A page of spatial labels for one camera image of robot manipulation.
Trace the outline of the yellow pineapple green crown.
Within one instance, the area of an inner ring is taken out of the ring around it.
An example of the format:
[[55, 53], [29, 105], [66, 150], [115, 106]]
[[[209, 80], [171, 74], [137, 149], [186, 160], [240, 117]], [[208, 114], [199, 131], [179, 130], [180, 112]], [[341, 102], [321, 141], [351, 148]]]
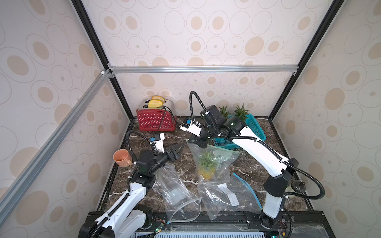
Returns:
[[227, 106], [220, 107], [219, 110], [220, 110], [221, 115], [223, 115], [225, 119], [229, 119], [230, 112], [228, 111]]

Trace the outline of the clear zip bag green seal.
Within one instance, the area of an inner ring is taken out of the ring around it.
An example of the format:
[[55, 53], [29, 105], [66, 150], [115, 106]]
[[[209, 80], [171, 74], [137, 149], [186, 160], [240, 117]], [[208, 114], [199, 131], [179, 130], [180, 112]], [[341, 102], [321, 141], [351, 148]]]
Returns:
[[196, 165], [197, 176], [200, 181], [212, 182], [229, 180], [229, 167], [241, 155], [239, 151], [207, 145], [200, 148], [198, 145], [187, 142]]

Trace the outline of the clear zip bag white seal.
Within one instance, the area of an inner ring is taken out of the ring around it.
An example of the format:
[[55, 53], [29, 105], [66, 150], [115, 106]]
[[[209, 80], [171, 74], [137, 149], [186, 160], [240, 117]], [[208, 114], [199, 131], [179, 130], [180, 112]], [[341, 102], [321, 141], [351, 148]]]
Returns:
[[175, 170], [175, 165], [167, 163], [155, 176], [153, 190], [163, 198], [167, 223], [196, 220], [201, 212], [201, 197], [186, 188]]

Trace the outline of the clear zip bag blue slider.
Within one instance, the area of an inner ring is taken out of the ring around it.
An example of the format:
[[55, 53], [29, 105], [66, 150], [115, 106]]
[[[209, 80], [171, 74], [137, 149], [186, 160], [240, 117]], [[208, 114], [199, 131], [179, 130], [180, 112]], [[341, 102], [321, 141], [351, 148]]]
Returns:
[[226, 180], [203, 181], [197, 191], [211, 221], [223, 211], [259, 214], [262, 210], [254, 190], [237, 174]]

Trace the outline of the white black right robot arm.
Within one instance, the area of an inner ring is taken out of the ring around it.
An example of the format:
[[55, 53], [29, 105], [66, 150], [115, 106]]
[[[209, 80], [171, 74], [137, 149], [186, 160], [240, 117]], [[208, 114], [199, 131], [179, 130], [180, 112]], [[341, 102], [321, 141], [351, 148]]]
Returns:
[[[290, 195], [309, 200], [319, 200], [324, 197], [325, 190], [321, 182], [306, 171], [298, 168], [299, 162], [282, 156], [255, 133], [237, 116], [226, 119], [216, 106], [206, 107], [195, 91], [190, 92], [189, 101], [196, 98], [202, 107], [200, 113], [206, 126], [200, 127], [199, 122], [191, 113], [191, 119], [184, 121], [182, 130], [191, 133], [189, 142], [206, 149], [208, 142], [215, 138], [224, 138], [238, 145], [255, 158], [269, 173], [264, 183], [266, 198], [261, 210], [261, 224], [270, 229], [275, 224], [277, 216], [283, 210], [284, 199]], [[314, 196], [287, 191], [289, 183], [295, 172], [299, 172], [314, 182], [319, 188], [319, 194]]]

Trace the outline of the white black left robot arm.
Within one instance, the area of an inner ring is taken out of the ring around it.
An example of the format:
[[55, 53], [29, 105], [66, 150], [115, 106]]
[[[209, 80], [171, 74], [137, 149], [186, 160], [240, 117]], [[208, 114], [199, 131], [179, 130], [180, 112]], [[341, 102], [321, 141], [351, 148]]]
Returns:
[[[151, 150], [144, 150], [137, 157], [130, 145], [130, 134], [135, 134], [152, 146]], [[79, 238], [128, 238], [136, 230], [150, 226], [152, 222], [147, 218], [151, 208], [139, 206], [150, 189], [155, 184], [155, 172], [168, 162], [175, 162], [181, 158], [184, 143], [175, 143], [155, 149], [155, 140], [151, 140], [136, 131], [128, 131], [125, 136], [126, 146], [133, 164], [136, 165], [132, 176], [128, 178], [128, 188], [114, 205], [94, 221], [86, 220], [79, 230]]]

